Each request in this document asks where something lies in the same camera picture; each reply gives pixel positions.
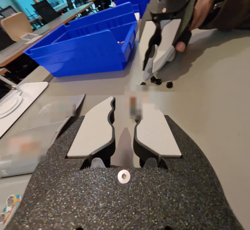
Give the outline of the wooden chair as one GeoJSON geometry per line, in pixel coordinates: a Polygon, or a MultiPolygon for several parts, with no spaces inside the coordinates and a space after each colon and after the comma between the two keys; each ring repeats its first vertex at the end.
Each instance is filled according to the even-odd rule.
{"type": "Polygon", "coordinates": [[[23,12],[14,13],[1,20],[1,26],[8,36],[15,42],[25,40],[29,33],[33,33],[33,28],[30,25],[29,19],[23,12]]]}

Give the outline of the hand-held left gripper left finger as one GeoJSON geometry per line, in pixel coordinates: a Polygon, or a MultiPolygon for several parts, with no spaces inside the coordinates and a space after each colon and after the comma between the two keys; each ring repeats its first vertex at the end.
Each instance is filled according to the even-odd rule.
{"type": "Polygon", "coordinates": [[[115,98],[112,96],[90,109],[84,116],[67,158],[86,158],[89,163],[100,158],[105,166],[110,166],[116,149],[114,111],[115,98]]]}

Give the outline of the grey desk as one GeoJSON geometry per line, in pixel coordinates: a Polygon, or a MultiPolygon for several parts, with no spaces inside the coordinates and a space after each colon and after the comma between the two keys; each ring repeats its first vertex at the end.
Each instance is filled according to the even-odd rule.
{"type": "Polygon", "coordinates": [[[67,151],[84,116],[52,145],[33,175],[1,179],[1,202],[23,201],[5,229],[249,229],[249,31],[195,30],[188,49],[153,86],[183,157],[137,168],[129,86],[142,80],[139,51],[121,72],[54,78],[6,135],[53,98],[85,93],[82,114],[115,97],[116,150],[107,169],[83,169],[67,151]]]}

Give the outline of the open grey instruction booklet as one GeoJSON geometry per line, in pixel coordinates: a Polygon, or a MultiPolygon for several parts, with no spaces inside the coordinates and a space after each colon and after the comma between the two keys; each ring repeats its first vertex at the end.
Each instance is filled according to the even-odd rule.
{"type": "Polygon", "coordinates": [[[1,229],[20,203],[25,187],[58,135],[75,117],[85,95],[44,105],[1,138],[1,229]]]}

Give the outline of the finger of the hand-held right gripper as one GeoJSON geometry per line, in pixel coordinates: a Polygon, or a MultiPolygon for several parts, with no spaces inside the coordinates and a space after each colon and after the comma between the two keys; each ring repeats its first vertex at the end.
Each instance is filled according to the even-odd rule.
{"type": "Polygon", "coordinates": [[[158,46],[153,43],[157,27],[153,21],[146,21],[139,40],[139,53],[143,79],[153,76],[153,62],[157,55],[158,46]]]}
{"type": "Polygon", "coordinates": [[[176,50],[173,41],[177,34],[181,19],[167,20],[163,25],[161,22],[161,42],[155,45],[155,54],[152,61],[152,73],[158,72],[166,62],[175,58],[176,50]]]}

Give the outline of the person's right forearm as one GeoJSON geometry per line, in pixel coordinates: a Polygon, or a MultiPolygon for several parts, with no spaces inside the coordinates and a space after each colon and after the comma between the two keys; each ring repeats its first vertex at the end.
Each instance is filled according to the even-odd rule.
{"type": "Polygon", "coordinates": [[[199,29],[218,29],[230,31],[233,29],[250,29],[250,0],[225,0],[222,8],[214,19],[212,9],[199,29]]]}

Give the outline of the blue plastic bin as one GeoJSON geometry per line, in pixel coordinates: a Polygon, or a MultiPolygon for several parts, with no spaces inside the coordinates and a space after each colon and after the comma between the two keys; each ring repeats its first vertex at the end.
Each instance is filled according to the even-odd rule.
{"type": "Polygon", "coordinates": [[[23,53],[54,77],[120,71],[137,31],[132,4],[126,2],[63,24],[23,53]]]}

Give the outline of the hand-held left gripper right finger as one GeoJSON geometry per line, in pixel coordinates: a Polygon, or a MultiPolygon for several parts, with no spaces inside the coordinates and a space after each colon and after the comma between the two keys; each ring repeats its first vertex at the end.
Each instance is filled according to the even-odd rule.
{"type": "Polygon", "coordinates": [[[141,119],[136,121],[134,129],[133,150],[139,157],[140,167],[149,158],[159,165],[163,158],[182,157],[168,122],[159,109],[142,109],[141,119]]]}

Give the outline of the black office chair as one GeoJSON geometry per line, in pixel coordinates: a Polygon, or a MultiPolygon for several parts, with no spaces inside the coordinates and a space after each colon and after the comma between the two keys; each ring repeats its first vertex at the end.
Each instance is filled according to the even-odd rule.
{"type": "Polygon", "coordinates": [[[42,0],[31,6],[35,9],[39,16],[42,17],[46,24],[60,17],[47,0],[42,0]]]}

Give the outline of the long wooden table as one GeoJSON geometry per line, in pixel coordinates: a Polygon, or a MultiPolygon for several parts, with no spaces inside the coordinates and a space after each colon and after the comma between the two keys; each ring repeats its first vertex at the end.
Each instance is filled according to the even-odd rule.
{"type": "Polygon", "coordinates": [[[87,8],[89,8],[93,2],[89,2],[87,4],[84,4],[80,7],[77,7],[75,9],[72,9],[68,12],[66,12],[64,15],[61,15],[60,17],[56,18],[55,20],[49,22],[48,24],[42,26],[40,29],[36,30],[34,33],[38,35],[42,35],[41,38],[37,39],[36,41],[25,44],[24,40],[21,40],[19,42],[16,42],[9,47],[3,49],[0,52],[0,67],[3,68],[4,66],[8,65],[10,62],[15,60],[17,57],[21,56],[23,52],[31,47],[34,43],[41,40],[44,36],[58,28],[59,26],[66,24],[67,22],[73,20],[77,14],[82,13],[87,8]]]}

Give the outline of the person's right hand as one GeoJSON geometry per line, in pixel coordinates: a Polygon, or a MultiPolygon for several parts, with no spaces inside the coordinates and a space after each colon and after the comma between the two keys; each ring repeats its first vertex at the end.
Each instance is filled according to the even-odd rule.
{"type": "Polygon", "coordinates": [[[214,0],[197,0],[189,31],[199,28],[210,13],[214,0]]]}

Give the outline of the clear plastic tray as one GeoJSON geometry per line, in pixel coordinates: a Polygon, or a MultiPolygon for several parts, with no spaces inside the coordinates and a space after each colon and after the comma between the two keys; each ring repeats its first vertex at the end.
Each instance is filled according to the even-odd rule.
{"type": "Polygon", "coordinates": [[[37,41],[39,38],[43,37],[43,35],[38,35],[34,33],[25,33],[20,37],[22,41],[25,41],[24,44],[31,44],[35,41],[37,41]]]}

